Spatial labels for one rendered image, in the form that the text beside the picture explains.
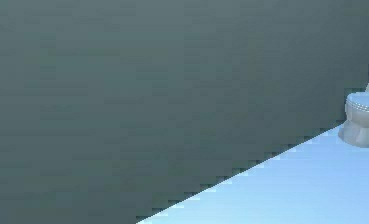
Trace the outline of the white toilet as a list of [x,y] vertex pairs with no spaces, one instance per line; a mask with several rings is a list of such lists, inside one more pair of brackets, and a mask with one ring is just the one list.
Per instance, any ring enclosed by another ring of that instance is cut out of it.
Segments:
[[338,136],[347,144],[369,148],[369,81],[364,91],[350,93],[345,102],[346,121]]

